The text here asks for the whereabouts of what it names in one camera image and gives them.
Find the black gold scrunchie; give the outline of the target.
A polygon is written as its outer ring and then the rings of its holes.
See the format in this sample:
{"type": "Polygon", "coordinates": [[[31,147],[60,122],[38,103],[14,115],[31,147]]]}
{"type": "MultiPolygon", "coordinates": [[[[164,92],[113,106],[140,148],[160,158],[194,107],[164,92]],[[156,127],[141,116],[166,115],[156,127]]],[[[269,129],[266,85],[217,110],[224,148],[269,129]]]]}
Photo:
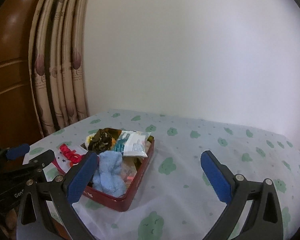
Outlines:
{"type": "Polygon", "coordinates": [[[99,129],[88,144],[88,150],[96,154],[112,150],[121,134],[120,129],[99,129]]]}

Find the light blue towel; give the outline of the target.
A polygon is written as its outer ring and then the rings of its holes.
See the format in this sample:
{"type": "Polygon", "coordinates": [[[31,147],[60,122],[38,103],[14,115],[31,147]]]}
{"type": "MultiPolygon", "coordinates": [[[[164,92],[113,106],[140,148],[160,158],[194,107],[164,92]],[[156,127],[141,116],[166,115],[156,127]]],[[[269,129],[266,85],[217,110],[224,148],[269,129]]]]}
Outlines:
{"type": "Polygon", "coordinates": [[[98,155],[98,168],[94,173],[93,189],[119,198],[126,192],[126,185],[121,178],[122,154],[105,151],[98,155]]]}

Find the clear plastic packet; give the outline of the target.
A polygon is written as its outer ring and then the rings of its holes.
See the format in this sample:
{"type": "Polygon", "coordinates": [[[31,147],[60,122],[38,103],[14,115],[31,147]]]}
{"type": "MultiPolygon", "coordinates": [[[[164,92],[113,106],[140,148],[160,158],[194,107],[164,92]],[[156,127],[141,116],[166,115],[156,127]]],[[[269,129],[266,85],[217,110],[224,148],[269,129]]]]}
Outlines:
{"type": "Polygon", "coordinates": [[[124,157],[121,164],[121,178],[124,181],[133,180],[137,174],[134,158],[124,157]]]}

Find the pastel tissue pack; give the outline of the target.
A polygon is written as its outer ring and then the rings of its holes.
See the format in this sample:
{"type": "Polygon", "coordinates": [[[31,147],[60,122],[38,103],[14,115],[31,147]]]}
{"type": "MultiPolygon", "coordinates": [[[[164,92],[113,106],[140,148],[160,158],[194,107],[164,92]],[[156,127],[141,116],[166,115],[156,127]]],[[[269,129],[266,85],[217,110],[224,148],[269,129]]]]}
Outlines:
{"type": "Polygon", "coordinates": [[[149,132],[122,130],[111,150],[120,152],[123,157],[147,158],[146,142],[150,135],[149,132]]]}

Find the red gold tin box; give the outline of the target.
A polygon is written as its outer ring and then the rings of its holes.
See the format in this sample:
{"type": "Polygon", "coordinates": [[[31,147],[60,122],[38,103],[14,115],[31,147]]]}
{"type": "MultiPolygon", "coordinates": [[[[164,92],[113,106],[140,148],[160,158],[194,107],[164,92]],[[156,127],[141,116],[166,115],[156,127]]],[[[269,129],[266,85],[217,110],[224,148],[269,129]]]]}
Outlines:
{"type": "Polygon", "coordinates": [[[133,198],[135,197],[135,194],[137,193],[143,176],[153,159],[155,139],[152,135],[149,136],[148,142],[150,142],[150,146],[147,151],[148,157],[142,161],[142,164],[138,169],[134,179],[132,180],[130,187],[127,189],[124,195],[119,198],[115,198],[103,192],[97,191],[89,186],[85,188],[85,190],[83,191],[83,195],[90,200],[93,200],[94,202],[97,202],[110,209],[119,212],[127,211],[133,201],[133,198]]]}

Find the green patterned white tablecloth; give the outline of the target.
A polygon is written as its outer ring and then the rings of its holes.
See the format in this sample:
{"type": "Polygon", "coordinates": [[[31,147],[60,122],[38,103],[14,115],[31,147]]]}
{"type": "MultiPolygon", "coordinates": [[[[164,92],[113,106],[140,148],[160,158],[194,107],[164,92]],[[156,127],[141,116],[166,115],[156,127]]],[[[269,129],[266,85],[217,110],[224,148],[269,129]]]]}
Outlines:
{"type": "Polygon", "coordinates": [[[234,174],[270,178],[283,218],[283,237],[300,227],[300,151],[282,135],[254,127],[113,109],[34,143],[25,162],[46,150],[83,144],[101,128],[149,132],[154,156],[130,208],[118,212],[82,197],[75,210],[99,239],[202,239],[225,208],[200,165],[210,150],[234,174]]]}

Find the beige patterned curtain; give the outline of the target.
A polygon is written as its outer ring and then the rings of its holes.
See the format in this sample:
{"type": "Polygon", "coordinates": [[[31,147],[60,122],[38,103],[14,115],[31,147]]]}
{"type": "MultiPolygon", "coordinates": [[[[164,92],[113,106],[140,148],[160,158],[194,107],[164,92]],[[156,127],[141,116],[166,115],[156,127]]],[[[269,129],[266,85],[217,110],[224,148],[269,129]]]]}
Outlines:
{"type": "Polygon", "coordinates": [[[88,0],[38,0],[30,29],[29,72],[42,136],[88,116],[83,34],[88,0]]]}

